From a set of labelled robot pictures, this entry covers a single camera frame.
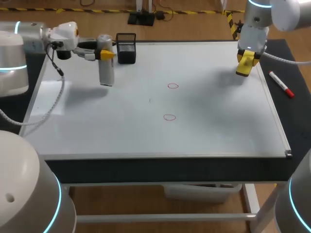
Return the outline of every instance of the whiteboard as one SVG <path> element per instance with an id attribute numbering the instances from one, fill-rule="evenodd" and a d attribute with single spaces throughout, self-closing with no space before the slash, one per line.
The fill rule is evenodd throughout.
<path id="1" fill-rule="evenodd" d="M 260 65 L 238 76 L 236 54 L 237 42 L 137 43 L 134 65 L 115 59 L 113 87 L 99 84 L 97 62 L 56 59 L 63 97 L 21 135 L 47 160 L 285 157 L 290 147 Z M 40 79 L 25 121 L 39 120 L 61 86 L 47 59 Z"/>

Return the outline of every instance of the pen holder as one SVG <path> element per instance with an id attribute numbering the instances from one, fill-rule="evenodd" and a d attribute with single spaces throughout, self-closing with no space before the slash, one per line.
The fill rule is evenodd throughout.
<path id="1" fill-rule="evenodd" d="M 117 33 L 117 52 L 120 64 L 134 64 L 136 61 L 136 34 Z"/>

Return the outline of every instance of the wooden floor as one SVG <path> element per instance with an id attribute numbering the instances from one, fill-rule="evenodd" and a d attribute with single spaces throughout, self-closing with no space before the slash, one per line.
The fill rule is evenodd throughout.
<path id="1" fill-rule="evenodd" d="M 154 0 L 157 10 L 161 9 Z M 228 10 L 244 10 L 246 0 L 228 0 Z M 162 0 L 163 5 L 174 10 L 215 10 L 217 0 Z M 80 8 L 78 0 L 11 0 L 0 7 L 52 7 Z M 96 0 L 92 9 L 135 9 L 135 0 Z M 49 27 L 67 21 L 76 21 L 84 37 L 100 33 L 115 36 L 132 32 L 138 40 L 211 40 L 232 39 L 228 22 L 220 14 L 174 15 L 170 22 L 155 21 L 153 27 L 127 25 L 128 14 L 90 14 L 54 12 L 1 13 L 0 20 L 44 21 Z M 238 22 L 243 14 L 234 14 Z M 285 38 L 297 61 L 311 60 L 311 29 L 281 33 L 273 26 L 269 38 Z M 311 66 L 300 67 L 306 83 L 311 88 Z M 273 190 L 273 184 L 257 184 L 260 204 Z M 161 186 L 79 187 L 72 193 L 77 214 L 160 214 L 160 213 L 242 213 L 243 198 L 235 194 L 225 204 L 207 204 L 168 200 Z M 111 223 L 78 224 L 77 233 L 243 233 L 248 232 L 245 222 L 196 222 L 196 223 Z M 276 233 L 270 224 L 266 233 Z"/>

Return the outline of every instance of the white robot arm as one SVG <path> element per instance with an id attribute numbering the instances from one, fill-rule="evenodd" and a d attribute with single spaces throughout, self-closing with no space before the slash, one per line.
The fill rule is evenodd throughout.
<path id="1" fill-rule="evenodd" d="M 269 26 L 274 24 L 280 31 L 311 26 L 311 0 L 248 0 L 244 20 L 238 42 L 237 74 L 248 76 L 266 50 Z M 244 55 L 255 60 L 241 62 Z"/>

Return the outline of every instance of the red circle drawing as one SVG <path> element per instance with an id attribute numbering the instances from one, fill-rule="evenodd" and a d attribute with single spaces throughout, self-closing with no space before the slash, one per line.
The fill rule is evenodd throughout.
<path id="1" fill-rule="evenodd" d="M 171 114 L 166 114 L 166 115 L 163 116 L 163 118 L 164 118 L 165 120 L 171 121 L 171 120 L 175 120 L 175 119 L 176 119 L 176 116 L 171 115 Z"/>
<path id="2" fill-rule="evenodd" d="M 169 83 L 169 84 L 167 85 L 167 87 L 168 87 L 169 89 L 176 89 L 176 88 L 178 88 L 179 86 L 178 86 L 177 84 L 175 84 L 175 83 Z"/>

